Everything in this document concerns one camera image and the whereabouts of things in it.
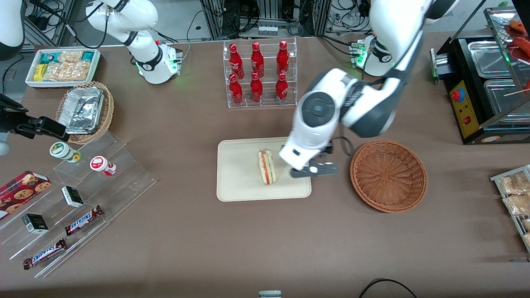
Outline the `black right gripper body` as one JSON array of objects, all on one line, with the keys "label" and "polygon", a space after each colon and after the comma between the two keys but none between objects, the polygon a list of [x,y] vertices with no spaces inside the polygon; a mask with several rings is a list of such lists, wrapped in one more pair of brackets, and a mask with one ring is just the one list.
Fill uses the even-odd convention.
[{"label": "black right gripper body", "polygon": [[28,109],[11,98],[0,95],[0,131],[12,134],[41,134],[33,123],[36,118],[27,115]]}]

